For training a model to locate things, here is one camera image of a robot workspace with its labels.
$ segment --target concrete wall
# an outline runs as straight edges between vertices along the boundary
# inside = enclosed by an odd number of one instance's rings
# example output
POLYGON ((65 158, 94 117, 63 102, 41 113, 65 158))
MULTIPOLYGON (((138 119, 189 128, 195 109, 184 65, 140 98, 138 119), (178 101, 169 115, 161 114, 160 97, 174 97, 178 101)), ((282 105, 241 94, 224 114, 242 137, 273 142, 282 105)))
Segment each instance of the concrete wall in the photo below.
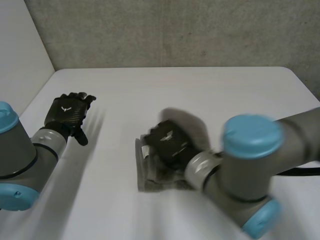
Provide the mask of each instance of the concrete wall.
POLYGON ((25 0, 56 70, 284 66, 320 97, 319 0, 25 0))

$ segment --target logo on robotic hand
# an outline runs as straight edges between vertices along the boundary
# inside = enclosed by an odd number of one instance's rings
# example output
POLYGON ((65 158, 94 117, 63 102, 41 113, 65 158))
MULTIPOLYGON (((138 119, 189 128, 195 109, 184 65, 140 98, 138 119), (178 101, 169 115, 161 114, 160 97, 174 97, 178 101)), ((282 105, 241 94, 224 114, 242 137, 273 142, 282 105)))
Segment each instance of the logo on robotic hand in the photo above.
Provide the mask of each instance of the logo on robotic hand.
POLYGON ((62 107, 61 107, 61 109, 62 109, 64 112, 66 112, 66 111, 68 111, 68 110, 72 109, 72 107, 64 108, 64 107, 62 106, 62 107))
POLYGON ((173 133, 174 133, 173 131, 168 132, 165 137, 160 139, 160 141, 169 141, 170 139, 172 139, 173 133))

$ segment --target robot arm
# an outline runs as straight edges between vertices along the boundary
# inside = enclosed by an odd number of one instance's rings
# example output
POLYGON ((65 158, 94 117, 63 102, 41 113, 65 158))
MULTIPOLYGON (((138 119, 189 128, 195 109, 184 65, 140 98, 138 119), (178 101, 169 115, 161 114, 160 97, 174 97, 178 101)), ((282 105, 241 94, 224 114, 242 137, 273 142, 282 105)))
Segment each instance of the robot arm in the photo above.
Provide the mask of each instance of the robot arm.
POLYGON ((30 139, 18 115, 0 102, 0 209, 24 211, 32 207, 61 158, 68 137, 88 144, 81 129, 96 98, 84 92, 56 98, 44 127, 30 139))
MULTIPOLYGON (((223 158, 203 151, 183 157, 183 162, 188 162, 185 178, 244 232, 259 239, 274 226, 281 213, 280 203, 269 195, 272 176, 319 157, 319 119, 320 108, 278 121, 262 115, 235 116, 224 125, 223 158)), ((157 139, 167 130, 162 131, 160 125, 146 137, 160 157, 166 148, 157 139)), ((175 142, 175 137, 180 141, 183 138, 173 130, 171 141, 175 142)), ((184 141, 192 146, 187 138, 184 141)), ((176 156, 171 159, 181 161, 176 156)))

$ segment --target white tabletop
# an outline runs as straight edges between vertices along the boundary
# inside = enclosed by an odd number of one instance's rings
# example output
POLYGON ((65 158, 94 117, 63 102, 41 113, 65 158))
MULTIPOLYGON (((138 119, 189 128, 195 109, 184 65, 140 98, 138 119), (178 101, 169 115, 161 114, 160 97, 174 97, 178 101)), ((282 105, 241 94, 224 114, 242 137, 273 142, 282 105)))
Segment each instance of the white tabletop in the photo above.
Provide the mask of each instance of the white tabletop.
MULTIPOLYGON (((97 96, 84 123, 89 145, 69 141, 32 209, 0 211, 1 240, 247 240, 198 192, 138 192, 135 138, 167 107, 201 118, 217 149, 224 122, 237 114, 280 119, 320 106, 282 67, 67 69, 22 114, 30 136, 53 99, 69 92, 97 96)), ((262 239, 319 239, 319 186, 319 177, 274 177, 272 193, 284 213, 262 239)))

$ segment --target white wall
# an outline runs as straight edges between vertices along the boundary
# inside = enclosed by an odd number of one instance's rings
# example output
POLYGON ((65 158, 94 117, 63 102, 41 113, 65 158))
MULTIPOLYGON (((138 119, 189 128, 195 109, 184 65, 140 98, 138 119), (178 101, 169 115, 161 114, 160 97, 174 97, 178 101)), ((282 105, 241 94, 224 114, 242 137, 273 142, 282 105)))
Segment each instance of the white wall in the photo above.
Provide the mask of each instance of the white wall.
POLYGON ((0 100, 21 115, 54 73, 23 0, 0 0, 0 100))

